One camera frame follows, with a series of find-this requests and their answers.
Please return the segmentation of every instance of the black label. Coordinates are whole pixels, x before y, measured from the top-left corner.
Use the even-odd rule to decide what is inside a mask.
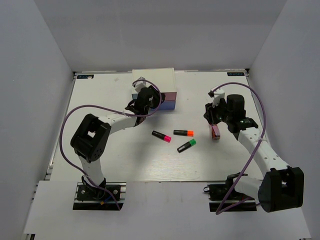
[[[94,75],[78,75],[76,76],[76,79],[93,79]]]
[[[227,72],[226,73],[228,76],[234,77],[234,76],[244,76],[245,73],[244,72]]]

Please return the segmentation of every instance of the pink marker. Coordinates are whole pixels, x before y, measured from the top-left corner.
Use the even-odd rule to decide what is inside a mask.
[[[152,135],[156,136],[159,139],[162,139],[162,140],[166,141],[167,143],[170,143],[170,141],[171,141],[171,137],[170,136],[164,135],[164,134],[162,134],[162,133],[160,133],[158,131],[153,131]]]

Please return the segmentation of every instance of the orange marker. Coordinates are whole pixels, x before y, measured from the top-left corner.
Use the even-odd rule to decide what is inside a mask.
[[[173,135],[193,137],[193,136],[194,136],[194,131],[188,131],[188,130],[173,130]]]

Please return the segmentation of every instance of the green marker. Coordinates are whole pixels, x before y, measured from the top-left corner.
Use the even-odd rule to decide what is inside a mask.
[[[197,143],[196,140],[192,139],[192,140],[186,142],[185,144],[183,144],[182,146],[178,147],[176,150],[178,151],[178,153],[181,153],[184,150],[187,150],[188,148],[191,148],[196,143]]]

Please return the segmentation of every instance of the small pink object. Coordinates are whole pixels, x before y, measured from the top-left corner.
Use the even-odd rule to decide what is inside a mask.
[[[211,137],[213,140],[219,140],[221,137],[220,130],[216,124],[210,125]]]
[[[166,135],[163,140],[165,140],[167,143],[170,143],[171,137]]]

